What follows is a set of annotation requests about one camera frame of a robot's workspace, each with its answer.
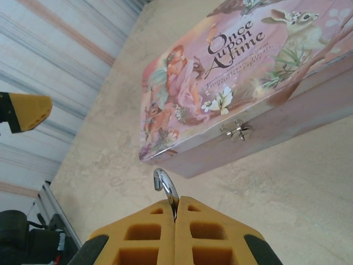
storage box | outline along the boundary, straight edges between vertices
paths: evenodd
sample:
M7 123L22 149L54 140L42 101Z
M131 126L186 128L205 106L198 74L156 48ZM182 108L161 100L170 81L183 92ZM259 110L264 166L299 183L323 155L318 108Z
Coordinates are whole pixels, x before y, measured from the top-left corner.
M353 114L352 0L228 0L143 73L140 160L185 177Z

chrome hook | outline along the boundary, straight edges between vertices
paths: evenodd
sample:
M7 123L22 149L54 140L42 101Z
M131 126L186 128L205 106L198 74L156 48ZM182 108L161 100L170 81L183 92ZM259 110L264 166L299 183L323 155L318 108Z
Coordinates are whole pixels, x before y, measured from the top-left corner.
M174 221L177 219L177 211L178 211L178 205L179 205L179 196L177 193L177 190L166 173L161 168L157 168L153 172L153 181L154 181L154 189L158 192L160 192L162 189L164 189L168 201L170 205L172 206L173 214L174 214Z

floor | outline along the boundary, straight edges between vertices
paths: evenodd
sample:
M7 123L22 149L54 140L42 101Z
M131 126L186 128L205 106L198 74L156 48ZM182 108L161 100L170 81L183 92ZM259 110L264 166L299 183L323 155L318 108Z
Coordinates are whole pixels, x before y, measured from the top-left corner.
M95 229L158 200L138 160L143 69L222 0L147 5L51 189L85 241ZM179 195L260 231L284 264L353 260L353 116L192 179Z

metal clasp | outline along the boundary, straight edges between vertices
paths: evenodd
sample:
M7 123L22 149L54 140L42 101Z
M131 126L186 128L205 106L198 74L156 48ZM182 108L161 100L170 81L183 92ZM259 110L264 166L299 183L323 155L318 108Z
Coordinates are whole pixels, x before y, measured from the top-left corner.
M226 133L233 141L238 139L245 141L245 137L251 133L252 129L248 126L243 126L243 121L238 119L223 124L221 131Z

yellow foam pad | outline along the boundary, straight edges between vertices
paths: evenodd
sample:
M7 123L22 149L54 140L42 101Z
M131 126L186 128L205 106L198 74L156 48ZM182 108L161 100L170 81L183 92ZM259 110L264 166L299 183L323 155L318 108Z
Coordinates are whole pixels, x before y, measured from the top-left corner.
M35 128L45 120L52 109L52 101L47 96L9 93L21 131Z
M109 239L94 265L173 265L175 223L167 200L104 226Z
M256 265L245 239L253 228L191 198L181 197L175 223L175 265Z

